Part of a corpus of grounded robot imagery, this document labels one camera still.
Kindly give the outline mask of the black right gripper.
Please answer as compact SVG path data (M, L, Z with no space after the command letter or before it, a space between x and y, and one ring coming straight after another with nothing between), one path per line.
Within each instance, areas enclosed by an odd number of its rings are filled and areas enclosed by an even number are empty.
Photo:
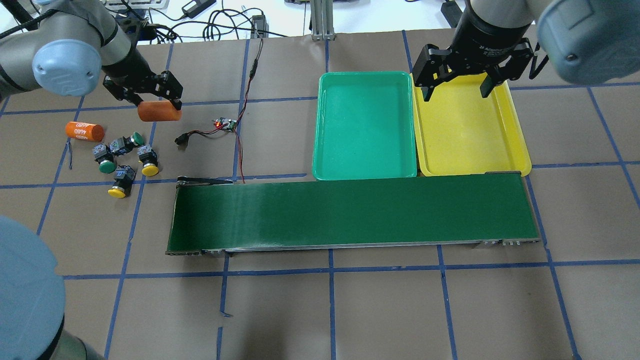
M421 90L425 102L430 101L439 85L454 76L487 73L479 88L485 99L506 80L518 80L533 57L534 50L526 37L513 44L500 44L497 38L490 37L482 44L471 35L455 36L447 48L423 46L411 73L414 87Z

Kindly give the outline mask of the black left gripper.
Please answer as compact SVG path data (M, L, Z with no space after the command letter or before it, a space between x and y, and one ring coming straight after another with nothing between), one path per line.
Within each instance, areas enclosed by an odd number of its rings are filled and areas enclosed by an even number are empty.
M176 111L182 110L184 88L171 71L118 78L106 75L102 85L116 100L126 101L135 107L142 100L140 94L151 94L168 100Z

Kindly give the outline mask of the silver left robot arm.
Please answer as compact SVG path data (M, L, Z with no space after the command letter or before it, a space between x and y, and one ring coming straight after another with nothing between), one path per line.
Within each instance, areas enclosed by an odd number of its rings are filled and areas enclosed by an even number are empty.
M142 94L182 109L183 85L152 71L137 48L141 25L119 21L98 0L39 0L40 15L1 34L1 98L45 89L80 97L98 85L147 108Z

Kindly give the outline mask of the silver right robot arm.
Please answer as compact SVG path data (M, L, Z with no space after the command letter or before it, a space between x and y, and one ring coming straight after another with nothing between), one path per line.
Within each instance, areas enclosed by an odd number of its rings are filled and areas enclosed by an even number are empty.
M639 71L637 0L467 0L447 48L428 43L413 65L413 84L429 101L460 76L486 75L487 98L507 80L551 64L569 84L598 85Z

